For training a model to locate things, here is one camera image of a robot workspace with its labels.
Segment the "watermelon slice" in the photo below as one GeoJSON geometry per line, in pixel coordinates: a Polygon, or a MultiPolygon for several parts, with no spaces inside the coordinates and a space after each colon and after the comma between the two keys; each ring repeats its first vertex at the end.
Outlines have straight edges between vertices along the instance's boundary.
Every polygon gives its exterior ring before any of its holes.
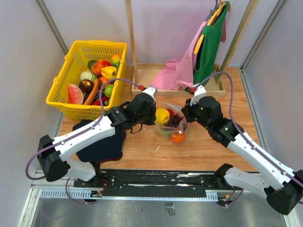
{"type": "Polygon", "coordinates": [[[74,84],[68,84],[69,104],[81,105],[83,103],[83,93],[80,88],[74,84]]]}

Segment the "purple grape bunch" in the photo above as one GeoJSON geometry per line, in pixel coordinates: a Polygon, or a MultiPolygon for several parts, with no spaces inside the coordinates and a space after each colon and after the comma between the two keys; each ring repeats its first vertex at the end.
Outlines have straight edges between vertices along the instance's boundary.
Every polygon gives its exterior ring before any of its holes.
{"type": "Polygon", "coordinates": [[[169,121],[165,124],[167,127],[171,128],[178,128],[180,122],[184,119],[184,117],[181,117],[179,114],[174,114],[170,117],[169,121]]]}

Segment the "mango fruit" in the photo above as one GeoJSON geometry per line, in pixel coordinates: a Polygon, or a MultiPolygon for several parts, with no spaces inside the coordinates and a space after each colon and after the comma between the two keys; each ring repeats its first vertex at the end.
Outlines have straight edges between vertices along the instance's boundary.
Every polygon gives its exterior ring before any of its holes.
{"type": "Polygon", "coordinates": [[[114,54],[111,58],[111,65],[115,67],[117,70],[119,70],[120,62],[121,62],[121,55],[114,54]]]}

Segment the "red apple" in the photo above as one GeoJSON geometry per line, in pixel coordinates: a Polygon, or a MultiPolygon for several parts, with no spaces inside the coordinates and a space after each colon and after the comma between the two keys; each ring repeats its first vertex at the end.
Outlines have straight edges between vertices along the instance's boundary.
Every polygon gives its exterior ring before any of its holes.
{"type": "Polygon", "coordinates": [[[167,109],[167,111],[169,112],[170,117],[173,117],[173,116],[174,116],[174,112],[173,112],[172,110],[167,109]]]}

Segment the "small orange fruit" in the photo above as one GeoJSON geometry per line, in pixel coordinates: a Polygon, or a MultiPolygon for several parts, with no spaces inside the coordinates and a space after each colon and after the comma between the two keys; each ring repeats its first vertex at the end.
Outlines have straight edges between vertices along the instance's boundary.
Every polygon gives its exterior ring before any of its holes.
{"type": "Polygon", "coordinates": [[[101,76],[100,78],[98,78],[98,80],[99,80],[99,87],[102,90],[105,90],[106,87],[111,84],[111,82],[108,82],[108,79],[106,79],[103,76],[101,76]]]}

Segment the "wooden rack tray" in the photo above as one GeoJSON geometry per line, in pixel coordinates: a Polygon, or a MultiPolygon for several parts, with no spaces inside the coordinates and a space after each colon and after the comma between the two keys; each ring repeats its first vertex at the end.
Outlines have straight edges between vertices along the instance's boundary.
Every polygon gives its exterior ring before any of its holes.
{"type": "MultiPolygon", "coordinates": [[[[144,85],[145,87],[149,86],[165,65],[165,63],[138,63],[138,72],[136,77],[137,84],[144,85]]],[[[226,95],[224,82],[221,81],[216,83],[214,78],[209,79],[205,89],[207,96],[224,97],[226,95]]],[[[190,93],[185,90],[158,89],[156,95],[167,97],[191,97],[190,93]]]]}

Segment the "left wooden rack post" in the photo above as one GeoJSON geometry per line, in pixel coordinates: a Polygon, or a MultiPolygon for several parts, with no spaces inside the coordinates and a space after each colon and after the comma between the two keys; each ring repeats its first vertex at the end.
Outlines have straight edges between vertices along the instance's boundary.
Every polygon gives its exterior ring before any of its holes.
{"type": "Polygon", "coordinates": [[[132,51],[132,61],[133,61],[133,68],[134,68],[133,78],[134,78],[135,82],[138,82],[138,63],[137,63],[137,54],[136,54],[136,47],[135,47],[134,23],[133,23],[131,0],[125,0],[125,6],[126,6],[126,14],[127,14],[127,21],[128,21],[131,51],[132,51]]]}

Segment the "orange carrot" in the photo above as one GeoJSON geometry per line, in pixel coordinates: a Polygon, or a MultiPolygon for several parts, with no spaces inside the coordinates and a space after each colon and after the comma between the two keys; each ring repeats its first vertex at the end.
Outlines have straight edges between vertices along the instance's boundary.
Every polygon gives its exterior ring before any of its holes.
{"type": "Polygon", "coordinates": [[[84,101],[84,105],[91,105],[92,101],[94,100],[96,94],[97,94],[97,91],[99,89],[99,80],[98,79],[95,79],[93,81],[93,89],[91,90],[89,96],[87,97],[87,99],[84,101]]]}

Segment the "clear zip top bag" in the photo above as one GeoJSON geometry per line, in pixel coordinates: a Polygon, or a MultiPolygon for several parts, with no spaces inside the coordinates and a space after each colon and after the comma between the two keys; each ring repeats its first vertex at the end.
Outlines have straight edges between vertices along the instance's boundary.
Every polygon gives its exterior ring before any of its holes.
{"type": "Polygon", "coordinates": [[[181,112],[182,105],[168,100],[158,99],[156,102],[155,128],[157,132],[176,144],[186,139],[188,124],[181,112]]]}

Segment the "red chili pepper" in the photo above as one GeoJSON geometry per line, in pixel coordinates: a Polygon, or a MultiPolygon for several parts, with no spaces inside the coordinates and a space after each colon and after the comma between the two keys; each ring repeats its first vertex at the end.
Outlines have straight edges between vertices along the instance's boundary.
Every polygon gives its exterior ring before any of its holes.
{"type": "Polygon", "coordinates": [[[93,106],[100,106],[101,105],[101,101],[98,99],[95,102],[93,102],[91,105],[93,105],[93,106]]]}

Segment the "orange pumpkin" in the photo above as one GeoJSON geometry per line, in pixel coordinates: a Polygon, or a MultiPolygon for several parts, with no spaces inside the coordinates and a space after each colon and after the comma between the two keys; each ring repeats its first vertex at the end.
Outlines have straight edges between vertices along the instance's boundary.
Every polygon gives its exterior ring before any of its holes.
{"type": "Polygon", "coordinates": [[[98,61],[96,63],[93,63],[93,65],[91,66],[91,72],[97,77],[100,77],[102,75],[101,71],[103,68],[104,68],[103,63],[98,61]]]}

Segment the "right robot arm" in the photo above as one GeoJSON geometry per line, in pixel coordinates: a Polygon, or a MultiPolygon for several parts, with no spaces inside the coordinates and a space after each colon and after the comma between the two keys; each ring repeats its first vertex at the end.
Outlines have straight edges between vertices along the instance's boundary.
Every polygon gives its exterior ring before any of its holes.
{"type": "Polygon", "coordinates": [[[219,189],[231,185],[248,190],[266,199],[282,215],[290,214],[301,203],[303,171],[295,171],[267,153],[233,117],[223,116],[221,105],[214,97],[187,99],[181,111],[188,123],[197,122],[203,126],[214,141],[239,154],[261,174],[253,176],[224,164],[214,178],[219,189]]]}

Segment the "yellow lemon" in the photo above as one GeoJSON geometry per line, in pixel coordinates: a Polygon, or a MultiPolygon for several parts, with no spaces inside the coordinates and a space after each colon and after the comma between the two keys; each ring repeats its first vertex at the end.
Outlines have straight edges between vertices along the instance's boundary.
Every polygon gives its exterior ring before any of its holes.
{"type": "Polygon", "coordinates": [[[156,115],[155,123],[158,125],[165,125],[170,119],[170,113],[165,108],[157,108],[155,115],[156,115]]]}

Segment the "dark navy cloth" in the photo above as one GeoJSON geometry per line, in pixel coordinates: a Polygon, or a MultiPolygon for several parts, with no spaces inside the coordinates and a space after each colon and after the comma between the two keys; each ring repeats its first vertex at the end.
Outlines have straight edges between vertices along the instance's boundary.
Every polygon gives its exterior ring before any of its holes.
{"type": "Polygon", "coordinates": [[[76,156],[82,162],[93,162],[96,164],[118,161],[123,156],[123,144],[126,132],[122,131],[111,137],[107,137],[78,151],[76,156]]]}

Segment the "pink shirt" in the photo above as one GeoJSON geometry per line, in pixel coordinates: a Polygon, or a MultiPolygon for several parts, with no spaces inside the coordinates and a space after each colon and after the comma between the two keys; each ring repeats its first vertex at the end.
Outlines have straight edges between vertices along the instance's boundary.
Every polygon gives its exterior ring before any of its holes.
{"type": "Polygon", "coordinates": [[[196,62],[194,47],[205,25],[206,21],[199,27],[181,60],[169,60],[166,62],[164,68],[152,81],[152,86],[158,89],[179,90],[193,85],[193,69],[196,62]]]}

